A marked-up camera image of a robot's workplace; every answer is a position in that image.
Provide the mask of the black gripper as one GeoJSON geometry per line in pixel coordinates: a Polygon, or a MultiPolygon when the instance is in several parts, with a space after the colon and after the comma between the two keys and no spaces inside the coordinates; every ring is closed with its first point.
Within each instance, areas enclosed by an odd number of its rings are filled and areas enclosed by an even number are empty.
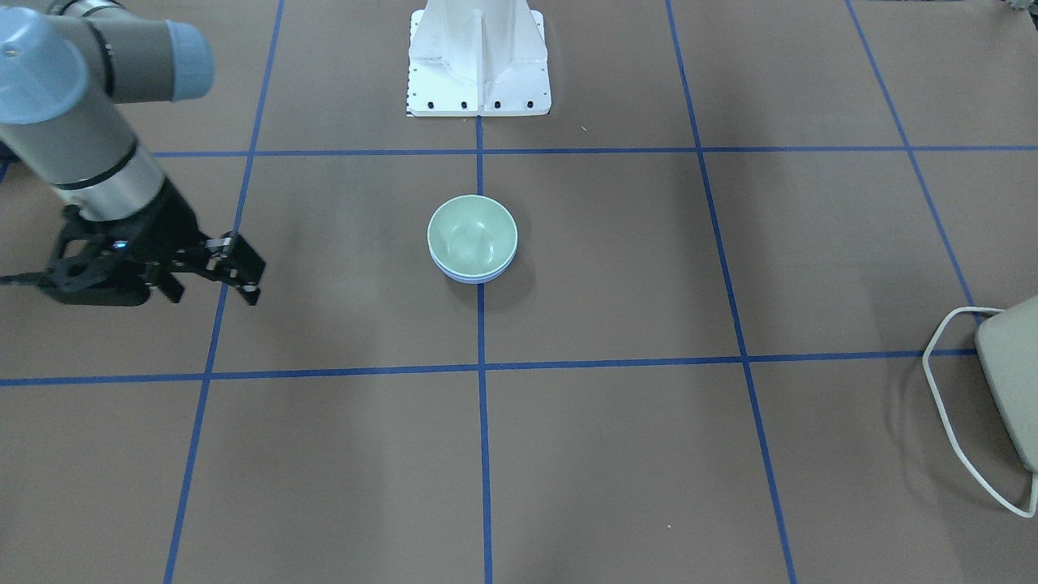
{"type": "Polygon", "coordinates": [[[267,267],[260,252],[240,232],[204,235],[174,182],[163,182],[156,199],[122,221],[122,285],[153,285],[171,303],[180,303],[185,287],[175,274],[194,273],[222,282],[249,307],[260,302],[267,267]]]}

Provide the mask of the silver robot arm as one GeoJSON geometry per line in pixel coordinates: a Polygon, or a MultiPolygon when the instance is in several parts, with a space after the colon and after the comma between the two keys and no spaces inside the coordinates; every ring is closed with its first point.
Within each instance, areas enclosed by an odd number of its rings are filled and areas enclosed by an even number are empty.
{"type": "Polygon", "coordinates": [[[2,4],[2,144],[64,203],[37,273],[2,278],[57,303],[136,307],[179,273],[256,304],[266,263],[237,230],[204,235],[194,210],[118,105],[204,98],[215,79],[196,27],[145,19],[118,1],[2,4]]]}

